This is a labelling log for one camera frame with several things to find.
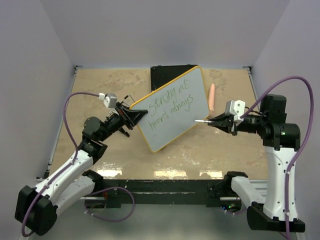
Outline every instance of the beige table surface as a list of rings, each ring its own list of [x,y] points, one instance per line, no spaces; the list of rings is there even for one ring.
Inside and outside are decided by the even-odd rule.
[[[215,84],[215,116],[228,100],[254,101],[254,91],[244,69],[203,69],[206,92]],[[150,69],[79,69],[72,92],[114,93],[118,100],[130,94],[135,101],[151,92]],[[92,96],[77,95],[67,107],[67,121],[79,144],[85,120],[102,121],[109,111]],[[206,124],[197,124],[157,153],[152,153],[139,129],[109,137],[103,157],[91,168],[104,178],[116,179],[220,179],[227,171],[241,171],[251,179],[267,178],[267,160],[262,140],[256,134],[232,136]],[[62,126],[53,156],[51,173],[74,152]]]

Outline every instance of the whiteboard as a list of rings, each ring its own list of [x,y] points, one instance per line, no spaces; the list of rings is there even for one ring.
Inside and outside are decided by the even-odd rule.
[[[196,66],[131,105],[148,110],[138,123],[152,152],[157,152],[209,115],[202,69]]]

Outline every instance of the robotic arm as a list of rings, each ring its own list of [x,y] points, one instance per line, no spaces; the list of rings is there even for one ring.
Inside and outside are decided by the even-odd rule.
[[[225,112],[206,121],[236,136],[238,132],[258,134],[265,146],[268,161],[266,198],[261,196],[243,172],[228,172],[224,185],[236,193],[247,208],[247,221],[252,230],[286,231],[285,217],[289,216],[291,232],[304,232],[305,224],[298,219],[295,202],[295,166],[288,182],[289,212],[285,211],[286,170],[289,162],[300,148],[300,129],[296,124],[286,123],[286,98],[267,95],[260,105],[260,112],[244,118],[245,102],[227,102]]]
[[[25,225],[39,236],[47,233],[55,224],[57,217],[78,199],[93,191],[104,189],[103,177],[92,170],[87,170],[105,153],[108,146],[103,144],[103,141],[116,131],[129,137],[123,126],[132,130],[148,113],[147,110],[130,110],[124,102],[117,102],[117,100],[116,95],[112,93],[107,94],[103,99],[105,106],[111,111],[105,121],[101,121],[97,117],[90,117],[85,121],[76,160],[74,160],[74,153],[50,177],[33,188],[25,186],[19,192],[14,217],[22,223],[31,202],[40,190],[47,186],[53,176],[67,165],[72,165],[55,178],[50,187],[41,193],[27,216]]]

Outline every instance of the yellow whiteboard border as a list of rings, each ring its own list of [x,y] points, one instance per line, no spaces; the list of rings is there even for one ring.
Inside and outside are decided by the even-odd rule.
[[[176,77],[175,79],[171,80],[170,82],[166,83],[165,85],[163,85],[163,86],[159,87],[158,89],[152,91],[152,92],[149,93],[147,96],[144,96],[144,97],[141,98],[140,100],[134,102],[134,103],[130,106],[130,109],[132,109],[133,106],[135,106],[135,105],[137,105],[138,103],[142,102],[142,101],[145,100],[146,98],[150,97],[152,94],[155,94],[157,91],[159,91],[159,90],[165,88],[166,86],[172,84],[174,81],[179,80],[179,79],[182,78],[184,75],[192,72],[192,71],[195,70],[195,69],[200,69],[200,71],[201,71],[201,76],[202,76],[202,81],[203,81],[203,88],[204,88],[204,92],[206,92],[205,80],[204,80],[204,72],[203,72],[203,70],[202,70],[202,68],[201,68],[200,66],[195,66],[195,67],[191,68],[190,70],[186,71],[185,73],[181,74],[180,76]],[[205,117],[205,118],[207,118],[207,117],[209,116],[210,109],[209,109],[209,104],[208,104],[208,98],[207,98],[207,96],[206,96],[205,99],[206,99],[206,104],[207,104],[207,106],[208,106],[208,115]],[[184,134],[185,132],[187,132],[187,131],[189,131],[190,129],[192,129],[195,125],[193,125],[192,127],[188,128],[188,129],[185,130],[183,133],[181,133],[179,136],[175,137],[175,138],[172,139],[170,142],[168,142],[166,145],[164,145],[163,147],[159,148],[159,149],[156,150],[156,151],[153,151],[153,150],[151,149],[151,147],[150,147],[150,145],[149,145],[149,143],[148,143],[148,141],[147,141],[147,138],[145,137],[143,131],[142,131],[141,128],[139,127],[139,124],[137,124],[137,127],[138,127],[140,133],[142,134],[144,140],[145,140],[146,143],[148,144],[148,147],[149,147],[150,151],[153,152],[153,153],[156,153],[156,152],[160,151],[161,149],[163,149],[165,146],[167,146],[167,145],[169,145],[170,143],[172,143],[172,142],[173,142],[174,140],[176,140],[177,138],[179,138],[182,134]]]

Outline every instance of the marker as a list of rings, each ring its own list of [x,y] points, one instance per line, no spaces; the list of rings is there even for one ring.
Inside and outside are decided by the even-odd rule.
[[[194,120],[196,123],[203,123],[203,124],[210,124],[213,123],[213,121],[207,121],[207,120]]]

